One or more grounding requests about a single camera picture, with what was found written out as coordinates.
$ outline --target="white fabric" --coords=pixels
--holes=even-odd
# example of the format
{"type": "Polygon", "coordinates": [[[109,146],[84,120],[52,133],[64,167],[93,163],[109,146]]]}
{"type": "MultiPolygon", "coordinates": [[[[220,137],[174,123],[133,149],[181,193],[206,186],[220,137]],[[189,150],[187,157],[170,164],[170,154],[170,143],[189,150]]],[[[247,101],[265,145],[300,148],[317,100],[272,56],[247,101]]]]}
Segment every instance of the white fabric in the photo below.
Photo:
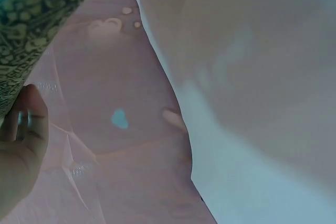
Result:
{"type": "Polygon", "coordinates": [[[218,223],[336,223],[335,0],[137,0],[218,223]]]}

